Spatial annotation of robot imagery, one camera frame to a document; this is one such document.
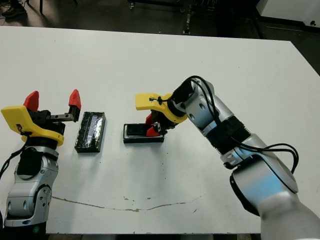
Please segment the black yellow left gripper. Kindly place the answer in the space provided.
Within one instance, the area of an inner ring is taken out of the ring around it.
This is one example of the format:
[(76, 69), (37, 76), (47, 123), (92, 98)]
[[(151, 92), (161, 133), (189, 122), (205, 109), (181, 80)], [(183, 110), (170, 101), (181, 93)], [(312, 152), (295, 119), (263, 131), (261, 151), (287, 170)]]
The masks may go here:
[(64, 122), (79, 120), (82, 104), (77, 89), (71, 93), (68, 106), (69, 111), (64, 114), (38, 111), (39, 92), (35, 90), (25, 98), (23, 105), (7, 106), (1, 113), (9, 128), (21, 135), (23, 141), (28, 138), (46, 138), (61, 146), (64, 143)]

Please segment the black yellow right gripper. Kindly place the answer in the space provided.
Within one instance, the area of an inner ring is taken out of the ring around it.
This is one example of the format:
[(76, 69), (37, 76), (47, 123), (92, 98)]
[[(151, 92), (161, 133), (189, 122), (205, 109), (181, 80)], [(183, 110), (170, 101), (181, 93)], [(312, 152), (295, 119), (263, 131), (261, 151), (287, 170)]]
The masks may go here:
[(166, 134), (167, 130), (174, 129), (176, 125), (187, 119), (186, 113), (174, 106), (172, 95), (172, 93), (159, 95), (152, 92), (135, 95), (136, 110), (150, 110), (150, 114), (145, 119), (145, 124), (149, 127), (146, 137)]

